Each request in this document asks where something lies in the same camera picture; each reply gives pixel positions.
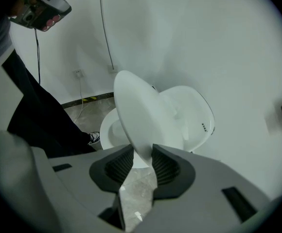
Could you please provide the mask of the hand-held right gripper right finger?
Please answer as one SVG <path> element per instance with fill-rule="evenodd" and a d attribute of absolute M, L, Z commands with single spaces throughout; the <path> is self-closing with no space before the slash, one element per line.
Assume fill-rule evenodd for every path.
<path fill-rule="evenodd" d="M 137 233 L 252 233 L 276 207 L 217 160 L 157 144 L 152 159 L 158 186 Z"/>

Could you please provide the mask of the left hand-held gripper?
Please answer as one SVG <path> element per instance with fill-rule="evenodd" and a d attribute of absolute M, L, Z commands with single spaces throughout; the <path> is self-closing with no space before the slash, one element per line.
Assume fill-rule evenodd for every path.
<path fill-rule="evenodd" d="M 37 0 L 35 5 L 24 4 L 19 15 L 10 21 L 29 29 L 46 32 L 72 11 L 66 0 Z"/>

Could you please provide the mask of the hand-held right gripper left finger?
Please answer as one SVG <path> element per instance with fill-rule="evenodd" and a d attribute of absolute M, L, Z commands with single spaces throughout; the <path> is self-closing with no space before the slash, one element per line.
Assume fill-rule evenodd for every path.
<path fill-rule="evenodd" d="M 131 145 L 47 158 L 33 148 L 38 176 L 62 233 L 123 233 L 119 190 L 133 165 Z"/>

